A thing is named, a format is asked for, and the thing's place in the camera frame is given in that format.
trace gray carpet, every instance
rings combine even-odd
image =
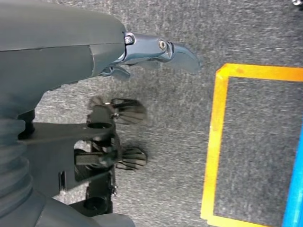
[[[37,121],[84,122],[89,97],[139,99],[147,126],[119,127],[124,144],[149,164],[118,171],[116,212],[138,227],[206,227],[199,218],[215,73],[226,62],[302,67],[303,12],[290,0],[49,0],[106,12],[129,31],[164,35],[203,58],[199,75],[162,67],[131,69],[128,82],[94,78],[48,92]],[[215,213],[280,226],[301,128],[302,83],[232,79]],[[84,186],[59,200],[83,198]]]

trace black bracket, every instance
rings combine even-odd
[[[132,107],[128,101],[124,101],[124,113],[131,110],[138,119],[138,110],[144,110],[138,102],[131,102],[135,104]],[[27,145],[23,156],[29,160],[36,190],[53,197],[89,182],[85,200],[70,206],[88,217],[113,213],[111,199],[117,188],[115,168],[135,170],[146,165],[147,156],[140,149],[122,150],[112,106],[91,108],[84,124],[33,123],[35,110],[18,117],[26,122],[19,139]],[[91,149],[74,148],[79,140],[89,143]]]

